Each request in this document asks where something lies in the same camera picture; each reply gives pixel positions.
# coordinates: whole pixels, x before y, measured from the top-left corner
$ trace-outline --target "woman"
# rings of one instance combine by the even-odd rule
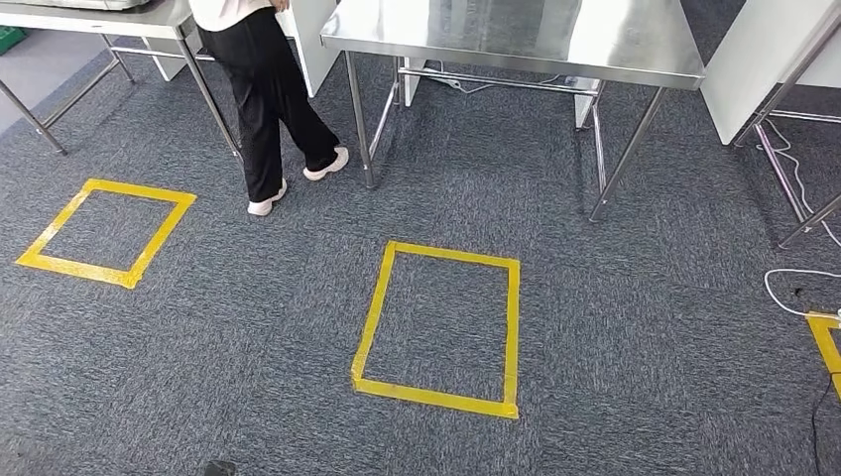
[[[189,0],[204,46],[231,80],[239,112],[248,212],[266,216],[287,191],[280,121],[306,158],[303,175],[340,171],[347,149],[321,121],[275,15],[290,0]]]

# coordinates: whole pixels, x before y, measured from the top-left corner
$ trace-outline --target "yellow tape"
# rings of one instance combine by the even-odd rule
[[[475,414],[490,415],[494,417],[505,417],[517,419],[519,417],[517,406],[504,402],[491,402],[489,400],[473,399],[460,395],[446,394],[433,390],[416,389],[403,385],[376,382],[368,379],[358,379],[354,382],[354,388],[359,392],[389,397],[392,399],[406,400],[418,404],[435,405],[448,409],[462,410]]]
[[[409,253],[433,258],[443,258],[466,263],[476,263],[488,266],[497,266],[508,269],[508,302],[507,302],[507,327],[505,342],[505,378],[503,384],[503,401],[492,402],[488,400],[473,399],[460,395],[446,394],[432,390],[417,389],[403,385],[377,382],[364,379],[362,374],[365,370],[365,362],[374,343],[374,334],[380,321],[380,313],[383,310],[383,302],[386,298],[386,289],[394,267],[395,255],[398,253]],[[365,319],[362,330],[362,338],[359,348],[353,358],[350,367],[350,377],[353,388],[358,392],[389,397],[393,399],[406,400],[420,404],[435,405],[449,409],[473,412],[475,414],[490,415],[495,417],[518,418],[517,409],[517,356],[519,339],[519,317],[520,317],[520,262],[508,258],[497,258],[494,256],[477,255],[462,251],[446,250],[442,248],[431,248],[428,246],[413,245],[390,241],[386,245],[383,255],[383,262],[380,265],[380,274],[377,278],[377,285],[374,288],[374,296],[371,300],[371,307]]]
[[[380,312],[383,310],[383,302],[386,300],[386,288],[389,285],[389,278],[392,276],[392,266],[395,258],[395,242],[390,241],[386,245],[386,253],[383,255],[383,263],[380,265],[380,275],[377,278],[377,286],[374,288],[374,298],[371,300],[371,308],[368,309],[368,317],[365,319],[365,327],[362,329],[362,341],[356,349],[353,357],[353,364],[350,367],[350,376],[354,380],[362,378],[362,371],[365,369],[365,362],[368,360],[368,352],[374,343],[374,333],[377,331],[377,324],[380,322]]]
[[[832,315],[817,312],[810,312],[806,316],[806,321],[812,330],[820,355],[826,363],[826,370],[831,375],[835,372],[841,372],[841,355],[839,355],[838,347],[835,346],[835,341],[830,333],[831,329],[841,329],[841,322]],[[835,383],[838,398],[841,399],[841,375],[832,375],[832,381]]]
[[[152,236],[152,239],[128,271],[115,270],[87,263],[77,263],[75,261],[44,256],[41,254],[44,247],[46,247],[50,240],[56,236],[61,227],[64,226],[64,224],[78,210],[82,203],[90,196],[90,193],[95,190],[140,196],[154,200],[171,201],[176,204],[173,211],[170,212],[169,216],[167,216],[164,223]],[[68,203],[67,206],[59,212],[56,219],[53,220],[47,229],[41,233],[35,242],[30,245],[30,247],[15,263],[40,270],[63,273],[66,275],[76,276],[78,278],[87,278],[89,280],[134,289],[143,277],[143,272],[146,271],[146,268],[149,266],[152,258],[161,249],[161,246],[163,246],[164,242],[170,236],[170,233],[172,233],[173,229],[186,213],[186,210],[194,201],[195,195],[191,193],[91,178],[84,184],[81,191],[76,194],[70,203]]]
[[[445,260],[463,261],[465,263],[476,263],[479,265],[498,266],[500,268],[511,268],[511,266],[518,264],[519,261],[509,258],[497,258],[496,256],[478,255],[476,253],[467,253],[464,251],[447,250],[445,248],[432,248],[430,246],[413,245],[410,243],[399,243],[391,241],[389,244],[395,245],[395,251],[399,253],[407,253],[410,255],[430,256],[433,258],[443,258]]]
[[[508,309],[506,312],[508,331],[505,337],[505,381],[503,402],[517,402],[517,356],[520,340],[520,262],[515,261],[508,269]]]

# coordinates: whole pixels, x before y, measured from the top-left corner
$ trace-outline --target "carpet floor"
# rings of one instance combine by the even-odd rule
[[[683,3],[708,60],[741,2]],[[366,189],[340,59],[313,104],[354,151],[350,165],[310,183],[284,136],[290,189],[257,219],[191,77],[164,83],[148,59],[129,65],[138,84],[110,74],[57,123],[67,157],[23,122],[0,137],[3,474],[199,475],[211,460],[241,475],[815,474],[810,416],[826,368],[763,274],[838,271],[841,254],[821,230],[776,248],[793,218],[770,166],[752,147],[721,146],[699,93],[668,94],[593,224],[592,135],[574,132],[563,95],[424,81]],[[369,130],[389,65],[361,58]],[[224,75],[205,71],[233,118]],[[652,94],[608,86],[609,166]],[[841,96],[792,101],[837,111]],[[837,193],[837,128],[778,125],[810,201]],[[91,178],[197,195],[134,290],[15,264]],[[44,254],[127,269],[171,209],[92,194]],[[389,240],[521,261],[519,419],[354,392]],[[797,308],[839,307],[832,280],[775,288]],[[399,255],[366,377],[501,400],[506,292],[500,269]],[[823,474],[841,474],[832,394],[817,433]]]

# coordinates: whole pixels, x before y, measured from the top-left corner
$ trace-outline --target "black cable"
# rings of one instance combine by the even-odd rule
[[[817,476],[821,476],[821,472],[820,456],[818,456],[817,454],[817,424],[815,423],[815,418],[817,417],[817,411],[820,409],[820,404],[823,403],[823,400],[826,399],[826,395],[829,393],[829,389],[832,388],[832,384],[834,383],[836,375],[841,375],[841,372],[829,373],[829,383],[826,384],[826,388],[823,389],[823,395],[820,396],[820,400],[817,401],[817,405],[815,405],[814,409],[812,409],[812,450],[814,451],[815,469],[817,470]]]

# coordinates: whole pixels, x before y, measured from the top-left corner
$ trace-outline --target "white sneaker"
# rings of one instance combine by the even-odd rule
[[[259,202],[249,201],[248,202],[248,212],[252,215],[257,216],[266,216],[272,212],[272,205],[284,197],[284,194],[287,192],[287,180],[283,179],[283,184],[281,185],[281,189],[278,190],[278,194],[269,198],[268,200],[263,200]]]
[[[347,165],[347,148],[346,147],[337,147],[334,149],[336,151],[336,160],[333,161],[332,164],[327,166],[325,169],[320,170],[318,172],[310,172],[309,169],[303,170],[303,176],[312,180],[312,181],[319,181],[325,177],[327,174],[331,172],[339,172],[344,169],[344,166]]]

